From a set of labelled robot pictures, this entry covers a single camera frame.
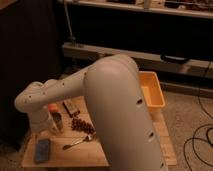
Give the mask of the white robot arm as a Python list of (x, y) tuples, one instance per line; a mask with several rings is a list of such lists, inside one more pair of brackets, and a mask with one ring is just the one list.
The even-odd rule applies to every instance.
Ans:
[(52, 127), (47, 105), (82, 96), (111, 171), (168, 171), (142, 92), (139, 68), (117, 54), (60, 80), (30, 83), (14, 100), (30, 128)]

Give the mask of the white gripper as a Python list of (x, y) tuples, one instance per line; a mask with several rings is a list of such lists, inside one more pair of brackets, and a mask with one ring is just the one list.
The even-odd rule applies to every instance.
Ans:
[(55, 128), (54, 120), (47, 107), (43, 107), (29, 114), (29, 123), (31, 131), (40, 133)]

